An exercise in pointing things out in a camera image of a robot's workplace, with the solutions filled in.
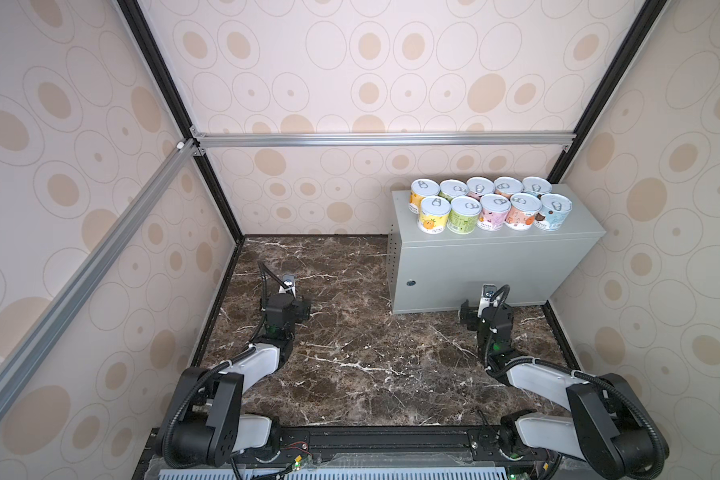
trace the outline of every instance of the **white can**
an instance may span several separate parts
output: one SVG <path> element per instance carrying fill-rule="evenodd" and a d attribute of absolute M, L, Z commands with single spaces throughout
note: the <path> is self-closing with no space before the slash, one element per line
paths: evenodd
<path fill-rule="evenodd" d="M 476 200 L 480 200 L 483 195 L 492 194 L 495 190 L 494 183 L 484 177 L 470 178 L 467 180 L 467 188 L 469 188 L 467 196 Z"/>
<path fill-rule="evenodd" d="M 429 178 L 413 180 L 411 184 L 411 199 L 408 201 L 408 209 L 418 214 L 418 206 L 422 204 L 424 197 L 431 197 L 440 193 L 440 185 Z"/>
<path fill-rule="evenodd" d="M 536 214 L 534 225 L 542 230 L 557 230 L 563 224 L 573 204 L 567 197 L 558 194 L 541 196 L 541 210 Z"/>
<path fill-rule="evenodd" d="M 509 200 L 496 194 L 486 194 L 480 198 L 483 210 L 478 218 L 478 226 L 483 230 L 494 231 L 504 225 L 512 207 Z"/>
<path fill-rule="evenodd" d="M 440 234 L 445 230 L 451 202 L 443 197 L 425 197 L 418 213 L 418 228 L 425 234 Z"/>
<path fill-rule="evenodd" d="M 552 185 L 541 177 L 526 177 L 523 178 L 523 193 L 536 195 L 541 198 L 542 195 L 546 195 L 552 191 Z"/>
<path fill-rule="evenodd" d="M 534 224 L 534 218 L 541 209 L 541 200 L 531 194 L 515 194 L 509 199 L 512 206 L 504 221 L 514 230 L 528 230 Z"/>
<path fill-rule="evenodd" d="M 448 229 L 460 235 L 471 234 L 478 225 L 478 216 L 483 206 L 480 200 L 462 196 L 454 198 L 451 202 L 451 214 L 448 216 Z"/>
<path fill-rule="evenodd" d="M 517 178 L 499 177 L 494 182 L 496 193 L 504 198 L 511 198 L 512 195 L 523 191 L 523 183 Z"/>
<path fill-rule="evenodd" d="M 469 193 L 469 188 L 461 180 L 443 180 L 440 182 L 440 196 L 449 202 L 467 193 Z"/>

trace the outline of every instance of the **wallpaper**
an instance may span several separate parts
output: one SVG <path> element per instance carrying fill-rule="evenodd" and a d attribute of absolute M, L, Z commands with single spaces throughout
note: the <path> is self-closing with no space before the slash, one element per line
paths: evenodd
<path fill-rule="evenodd" d="M 386 234 L 417 178 L 547 177 L 559 145 L 211 148 L 245 234 Z"/>
<path fill-rule="evenodd" d="M 0 1 L 0 364 L 174 149 L 105 0 Z"/>
<path fill-rule="evenodd" d="M 664 478 L 720 480 L 720 1 L 666 11 L 564 181 L 607 230 L 551 301 L 581 365 L 630 382 Z"/>
<path fill-rule="evenodd" d="M 572 129 L 642 0 L 141 0 L 201 131 Z"/>
<path fill-rule="evenodd" d="M 192 159 L 0 422 L 0 479 L 130 480 L 233 242 Z"/>

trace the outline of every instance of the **gray metal cabinet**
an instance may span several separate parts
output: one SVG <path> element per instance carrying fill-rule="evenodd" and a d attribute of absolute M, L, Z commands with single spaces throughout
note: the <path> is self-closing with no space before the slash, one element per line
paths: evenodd
<path fill-rule="evenodd" d="M 437 235 L 417 227 L 408 209 L 407 191 L 392 192 L 394 216 L 387 244 L 387 283 L 393 313 L 458 310 L 464 300 L 475 304 L 484 283 L 508 283 L 508 303 L 546 302 L 605 230 L 574 192 L 564 184 L 552 191 L 570 198 L 574 207 L 554 232 L 536 226 L 516 231 L 476 229 L 468 235 L 446 229 Z"/>

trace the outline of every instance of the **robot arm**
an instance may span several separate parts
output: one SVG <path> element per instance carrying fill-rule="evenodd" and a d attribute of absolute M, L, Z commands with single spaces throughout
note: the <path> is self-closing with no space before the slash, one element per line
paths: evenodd
<path fill-rule="evenodd" d="M 264 266 L 262 272 L 269 270 Z M 262 321 L 248 350 L 211 370 L 190 367 L 179 378 L 155 442 L 155 453 L 172 468 L 219 467 L 248 448 L 264 458 L 278 453 L 277 418 L 240 413 L 242 394 L 282 368 L 296 324 L 309 318 L 310 305 L 296 298 L 293 276 L 277 280 L 280 291 L 262 299 Z"/>
<path fill-rule="evenodd" d="M 669 447 L 626 380 L 613 373 L 588 376 L 517 351 L 511 345 L 508 293 L 506 285 L 485 285 L 478 308 L 468 302 L 461 306 L 461 322 L 478 332 L 486 373 L 548 398 L 571 417 L 532 410 L 503 417 L 498 434 L 502 452 L 518 458 L 529 448 L 547 448 L 587 461 L 609 480 L 641 474 L 648 467 L 660 472 Z"/>

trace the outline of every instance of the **marble floor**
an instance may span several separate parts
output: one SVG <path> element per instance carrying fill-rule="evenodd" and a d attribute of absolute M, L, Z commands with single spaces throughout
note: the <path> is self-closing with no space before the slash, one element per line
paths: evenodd
<path fill-rule="evenodd" d="M 246 392 L 244 412 L 278 416 L 284 426 L 475 425 L 478 407 L 493 424 L 522 408 L 564 414 L 546 398 L 489 378 L 475 332 L 459 324 L 458 312 L 391 314 L 385 251 L 382 237 L 249 238 L 203 365 L 245 347 L 260 318 L 262 260 L 275 274 L 296 275 L 312 318 L 297 327 L 286 366 Z M 519 350 L 564 364 L 541 308 L 516 308 L 514 318 Z"/>

